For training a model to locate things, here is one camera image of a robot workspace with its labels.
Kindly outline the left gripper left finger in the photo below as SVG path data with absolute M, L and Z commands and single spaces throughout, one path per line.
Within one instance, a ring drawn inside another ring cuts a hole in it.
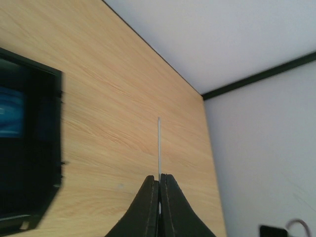
M 158 188 L 148 175 L 123 217 L 106 237 L 155 237 L 158 233 Z

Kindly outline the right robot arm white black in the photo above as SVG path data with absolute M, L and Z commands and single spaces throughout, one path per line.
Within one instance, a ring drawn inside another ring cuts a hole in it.
M 259 237 L 288 237 L 288 231 L 284 228 L 261 225 Z

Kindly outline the blue VIP card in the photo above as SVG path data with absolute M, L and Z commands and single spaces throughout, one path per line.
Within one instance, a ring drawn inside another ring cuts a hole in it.
M 158 181 L 161 180 L 161 119 L 158 117 Z

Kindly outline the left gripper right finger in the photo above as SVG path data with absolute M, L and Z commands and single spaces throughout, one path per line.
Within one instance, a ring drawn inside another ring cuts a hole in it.
M 173 175 L 161 175 L 159 194 L 160 237 L 215 237 L 195 214 Z

